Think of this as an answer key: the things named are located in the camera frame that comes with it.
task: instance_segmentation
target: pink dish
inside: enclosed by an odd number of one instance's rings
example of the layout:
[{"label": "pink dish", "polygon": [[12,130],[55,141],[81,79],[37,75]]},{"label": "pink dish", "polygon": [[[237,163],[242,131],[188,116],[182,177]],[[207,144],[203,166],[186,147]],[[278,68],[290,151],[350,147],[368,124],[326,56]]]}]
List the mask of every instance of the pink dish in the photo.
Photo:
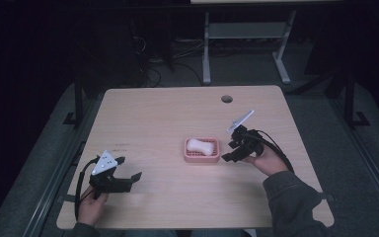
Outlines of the pink dish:
[{"label": "pink dish", "polygon": [[[202,142],[210,142],[214,145],[213,153],[209,156],[198,151],[188,151],[187,144],[190,139],[197,139]],[[187,138],[184,146],[184,160],[188,163],[217,163],[220,159],[218,140],[213,137],[190,137]]]}]

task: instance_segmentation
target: grommet hole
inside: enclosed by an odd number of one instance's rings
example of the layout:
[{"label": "grommet hole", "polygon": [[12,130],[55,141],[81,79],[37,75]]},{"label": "grommet hole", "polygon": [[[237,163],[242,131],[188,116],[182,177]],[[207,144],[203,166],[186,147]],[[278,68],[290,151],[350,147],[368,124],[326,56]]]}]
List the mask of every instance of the grommet hole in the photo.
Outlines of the grommet hole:
[{"label": "grommet hole", "polygon": [[223,103],[229,104],[229,103],[232,103],[233,98],[231,96],[225,95],[221,97],[221,101]]}]

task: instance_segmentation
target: wooden table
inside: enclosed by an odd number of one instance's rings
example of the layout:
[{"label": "wooden table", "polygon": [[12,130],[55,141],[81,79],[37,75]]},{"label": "wooden table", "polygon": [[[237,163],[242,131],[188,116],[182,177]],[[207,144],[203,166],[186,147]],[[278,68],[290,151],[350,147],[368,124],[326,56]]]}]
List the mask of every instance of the wooden table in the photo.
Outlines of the wooden table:
[{"label": "wooden table", "polygon": [[[231,96],[226,104],[222,96]],[[109,150],[125,156],[114,176],[143,172],[130,193],[111,194],[98,227],[112,229],[194,229],[270,227],[264,174],[238,162],[193,164],[184,160],[188,137],[212,136],[220,153],[231,152],[226,129],[250,109],[248,129],[267,132],[290,159],[297,176],[322,191],[285,99],[276,86],[191,87],[108,90],[92,127],[68,193],[75,194],[79,172]],[[88,186],[88,169],[83,190]],[[316,219],[334,223],[328,203]],[[65,201],[57,226],[74,226],[74,204]]]}]

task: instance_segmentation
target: person's right hand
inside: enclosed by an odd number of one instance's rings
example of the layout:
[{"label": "person's right hand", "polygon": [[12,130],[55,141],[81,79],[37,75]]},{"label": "person's right hand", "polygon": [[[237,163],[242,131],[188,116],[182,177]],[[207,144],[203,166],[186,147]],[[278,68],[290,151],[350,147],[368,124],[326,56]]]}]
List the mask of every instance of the person's right hand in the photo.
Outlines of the person's right hand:
[{"label": "person's right hand", "polygon": [[261,156],[248,156],[242,161],[251,163],[264,174],[271,176],[281,171],[288,171],[284,162],[269,147],[264,145],[264,152]]}]

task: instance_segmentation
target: soap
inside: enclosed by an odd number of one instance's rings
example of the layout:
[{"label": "soap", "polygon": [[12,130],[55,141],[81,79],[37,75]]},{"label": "soap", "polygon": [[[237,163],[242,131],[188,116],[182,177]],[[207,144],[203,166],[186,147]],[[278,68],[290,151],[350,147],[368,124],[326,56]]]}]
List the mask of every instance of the soap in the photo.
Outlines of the soap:
[{"label": "soap", "polygon": [[214,144],[191,138],[187,143],[187,150],[201,152],[205,156],[210,156],[214,152]]}]

